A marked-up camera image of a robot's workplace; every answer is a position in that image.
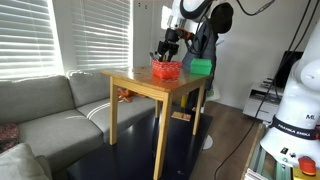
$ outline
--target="window blinds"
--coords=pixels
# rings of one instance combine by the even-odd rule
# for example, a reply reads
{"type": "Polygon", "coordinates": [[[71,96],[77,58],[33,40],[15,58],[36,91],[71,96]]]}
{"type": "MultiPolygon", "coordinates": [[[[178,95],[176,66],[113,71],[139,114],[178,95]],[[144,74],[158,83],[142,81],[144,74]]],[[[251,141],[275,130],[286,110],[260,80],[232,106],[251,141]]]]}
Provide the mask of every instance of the window blinds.
{"type": "Polygon", "coordinates": [[[131,0],[72,0],[78,69],[127,67],[131,0]]]}
{"type": "Polygon", "coordinates": [[[46,0],[0,1],[0,79],[62,71],[49,5],[46,0]]]}

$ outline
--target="red object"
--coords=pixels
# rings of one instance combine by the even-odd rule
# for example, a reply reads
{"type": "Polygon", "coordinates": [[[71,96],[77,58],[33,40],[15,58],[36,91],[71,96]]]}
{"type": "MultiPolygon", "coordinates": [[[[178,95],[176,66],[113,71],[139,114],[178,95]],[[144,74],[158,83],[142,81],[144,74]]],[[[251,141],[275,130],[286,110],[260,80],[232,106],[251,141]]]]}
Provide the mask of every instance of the red object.
{"type": "Polygon", "coordinates": [[[301,171],[304,174],[310,175],[310,176],[314,176],[316,175],[316,163],[314,162],[314,160],[312,160],[309,157],[301,157],[298,159],[299,161],[299,166],[301,171]]]}
{"type": "Polygon", "coordinates": [[[152,60],[152,73],[161,79],[175,79],[180,75],[182,62],[159,62],[152,60]]]}
{"type": "Polygon", "coordinates": [[[0,125],[0,154],[19,144],[19,129],[16,124],[0,125]]]}

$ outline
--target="green object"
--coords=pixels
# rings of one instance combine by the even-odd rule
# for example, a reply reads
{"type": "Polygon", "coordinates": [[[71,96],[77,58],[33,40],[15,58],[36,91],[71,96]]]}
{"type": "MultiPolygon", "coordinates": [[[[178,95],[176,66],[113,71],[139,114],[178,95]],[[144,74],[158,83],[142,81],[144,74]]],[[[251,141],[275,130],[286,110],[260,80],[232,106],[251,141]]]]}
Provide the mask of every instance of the green object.
{"type": "Polygon", "coordinates": [[[197,59],[193,58],[191,62],[191,74],[204,74],[209,75],[211,72],[212,64],[210,59],[197,59]]]}

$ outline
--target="black cable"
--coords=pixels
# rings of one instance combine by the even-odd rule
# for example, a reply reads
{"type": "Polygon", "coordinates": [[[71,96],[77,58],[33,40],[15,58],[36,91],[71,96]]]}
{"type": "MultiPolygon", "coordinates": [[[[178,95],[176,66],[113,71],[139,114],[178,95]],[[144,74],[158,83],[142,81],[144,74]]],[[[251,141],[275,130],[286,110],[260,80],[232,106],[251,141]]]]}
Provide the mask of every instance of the black cable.
{"type": "Polygon", "coordinates": [[[239,4],[241,10],[248,16],[255,16],[259,13],[261,13],[262,11],[266,10],[271,4],[274,3],[275,0],[271,0],[270,2],[268,2],[267,4],[263,5],[260,9],[258,9],[258,11],[256,11],[255,13],[248,13],[246,10],[244,10],[242,4],[240,3],[239,0],[237,0],[237,3],[239,4]]]}
{"type": "MultiPolygon", "coordinates": [[[[284,55],[283,61],[280,63],[280,66],[279,66],[278,69],[281,69],[282,66],[284,66],[283,64],[285,64],[285,62],[288,61],[288,59],[289,59],[289,58],[287,59],[288,54],[289,54],[289,51],[290,51],[290,49],[291,49],[294,41],[296,40],[296,37],[297,37],[299,31],[300,31],[300,27],[301,27],[301,25],[302,25],[302,23],[303,23],[303,21],[304,21],[304,18],[305,18],[306,14],[307,14],[307,12],[308,12],[308,10],[309,10],[309,5],[310,5],[310,3],[311,3],[311,0],[309,0],[308,3],[307,3],[307,6],[306,6],[306,8],[305,8],[305,10],[304,10],[304,12],[303,12],[303,15],[302,15],[302,17],[301,17],[300,23],[299,23],[299,25],[298,25],[298,28],[297,28],[297,30],[296,30],[293,38],[292,38],[292,41],[291,41],[291,43],[290,43],[290,45],[289,45],[289,48],[288,48],[288,50],[287,50],[288,53],[286,53],[286,54],[284,55]]],[[[278,101],[280,101],[280,97],[279,97],[278,90],[277,90],[277,80],[276,80],[276,76],[277,76],[277,74],[276,74],[276,75],[274,76],[274,78],[273,78],[274,83],[272,83],[272,85],[274,85],[277,99],[278,99],[278,101]]]]}
{"type": "Polygon", "coordinates": [[[192,54],[195,54],[195,55],[200,55],[200,54],[202,54],[202,53],[204,52],[204,50],[206,49],[206,47],[208,46],[208,44],[209,44],[209,39],[210,39],[211,34],[212,34],[212,32],[210,31],[210,29],[209,29],[209,37],[208,37],[207,41],[205,42],[204,47],[202,47],[202,48],[201,48],[200,40],[199,40],[199,38],[197,37],[197,33],[199,32],[200,24],[201,24],[203,18],[206,19],[205,22],[207,22],[207,23],[209,24],[209,27],[211,27],[211,24],[210,24],[210,22],[209,22],[209,19],[208,19],[207,15],[206,15],[207,12],[208,12],[208,10],[210,9],[210,7],[211,7],[211,4],[210,4],[209,6],[207,6],[205,12],[202,14],[202,16],[201,16],[201,18],[200,18],[200,20],[199,20],[199,23],[198,23],[197,29],[196,29],[196,33],[195,33],[195,35],[193,36],[193,39],[192,39],[192,45],[189,45],[189,44],[186,42],[187,49],[188,49],[188,51],[189,51],[190,53],[192,53],[192,54]],[[195,47],[194,47],[194,43],[195,43],[196,41],[198,41],[198,48],[199,48],[199,50],[196,50],[195,47]]]}
{"type": "Polygon", "coordinates": [[[314,7],[314,9],[313,9],[313,11],[312,11],[312,14],[311,14],[311,16],[310,16],[310,19],[309,19],[309,22],[308,22],[308,24],[307,24],[307,26],[306,26],[306,29],[304,30],[303,35],[301,36],[301,38],[300,38],[299,42],[297,43],[296,47],[292,50],[292,52],[290,53],[289,56],[288,56],[288,54],[289,54],[289,50],[290,50],[290,49],[288,49],[288,53],[286,54],[285,59],[283,60],[283,62],[280,63],[280,66],[279,66],[279,68],[278,68],[278,71],[277,71],[276,74],[274,75],[273,82],[272,82],[272,84],[274,84],[275,86],[276,86],[276,77],[277,77],[277,75],[278,75],[278,73],[279,73],[279,69],[281,69],[281,68],[286,64],[286,62],[292,57],[292,55],[296,52],[296,50],[297,50],[298,47],[300,46],[302,40],[304,39],[305,35],[307,34],[307,31],[308,31],[308,29],[309,29],[309,26],[310,26],[312,20],[313,20],[313,17],[314,17],[314,14],[315,14],[315,12],[316,12],[316,10],[317,10],[317,8],[318,8],[318,5],[319,5],[319,0],[317,0],[317,3],[316,3],[316,5],[315,5],[315,7],[314,7]]]}
{"type": "MultiPolygon", "coordinates": [[[[314,16],[314,14],[315,14],[315,11],[316,11],[316,9],[317,9],[317,7],[318,7],[319,1],[320,1],[320,0],[317,0],[316,6],[315,6],[315,8],[314,8],[314,10],[313,10],[313,12],[312,12],[312,15],[311,15],[310,19],[309,19],[308,25],[307,25],[307,27],[306,27],[306,29],[305,29],[302,37],[300,38],[300,41],[299,41],[298,44],[296,45],[296,47],[295,47],[295,49],[293,50],[293,52],[288,56],[287,59],[285,59],[285,61],[287,61],[287,60],[293,55],[293,53],[296,51],[296,49],[299,47],[300,43],[302,42],[302,40],[303,40],[306,32],[307,32],[308,29],[309,29],[309,26],[310,26],[310,24],[311,24],[311,21],[312,21],[312,19],[313,19],[313,16],[314,16]]],[[[276,72],[276,74],[275,74],[275,76],[274,76],[274,78],[273,78],[273,80],[272,80],[271,85],[268,87],[268,90],[267,90],[265,96],[263,97],[263,100],[261,101],[260,106],[258,107],[258,110],[257,110],[257,112],[256,112],[256,115],[255,115],[254,119],[257,119],[257,116],[258,116],[259,111],[260,111],[260,109],[261,109],[261,107],[262,107],[262,104],[265,102],[265,100],[266,100],[266,98],[267,98],[267,96],[268,96],[268,94],[269,94],[269,92],[270,92],[270,89],[273,87],[272,85],[274,84],[275,77],[276,77],[276,75],[279,73],[279,70],[282,68],[282,66],[284,66],[284,64],[285,64],[285,63],[281,63],[281,64],[280,64],[280,67],[278,68],[278,70],[277,70],[277,72],[276,72]]],[[[227,158],[218,166],[218,168],[216,169],[216,171],[215,171],[215,173],[214,173],[214,179],[217,179],[216,176],[217,176],[218,170],[223,166],[223,164],[224,164],[224,163],[236,152],[236,150],[240,147],[240,145],[243,143],[243,141],[246,139],[246,137],[248,136],[248,134],[249,134],[250,131],[252,130],[254,124],[255,124],[255,121],[252,122],[250,128],[248,129],[248,131],[246,132],[246,134],[244,135],[244,137],[242,138],[242,140],[239,142],[239,144],[236,146],[236,148],[235,148],[235,149],[227,156],[227,158]]]]}

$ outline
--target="sofa cushion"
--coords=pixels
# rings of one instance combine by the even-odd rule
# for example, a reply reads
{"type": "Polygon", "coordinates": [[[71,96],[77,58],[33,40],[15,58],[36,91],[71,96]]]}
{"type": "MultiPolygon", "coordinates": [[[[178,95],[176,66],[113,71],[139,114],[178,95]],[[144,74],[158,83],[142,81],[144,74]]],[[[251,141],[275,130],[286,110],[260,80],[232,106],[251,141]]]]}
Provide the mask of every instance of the sofa cushion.
{"type": "Polygon", "coordinates": [[[0,154],[0,175],[3,180],[49,180],[30,146],[24,143],[0,154]]]}
{"type": "Polygon", "coordinates": [[[49,165],[48,160],[46,159],[46,157],[44,156],[37,156],[36,157],[37,162],[40,164],[40,166],[42,167],[44,174],[50,179],[52,180],[52,172],[51,172],[51,167],[49,165]]]}
{"type": "Polygon", "coordinates": [[[65,76],[0,81],[0,123],[22,123],[74,108],[65,76]]]}
{"type": "MultiPolygon", "coordinates": [[[[110,99],[101,100],[77,108],[103,132],[104,142],[109,142],[110,99]]],[[[154,113],[155,101],[150,98],[132,97],[132,102],[118,103],[118,133],[129,128],[149,113],[154,113]]]]}
{"type": "Polygon", "coordinates": [[[110,78],[100,70],[69,71],[67,74],[76,107],[110,97],[110,78]]]}
{"type": "Polygon", "coordinates": [[[101,130],[77,110],[69,110],[18,125],[20,142],[44,155],[55,172],[103,144],[101,130]]]}

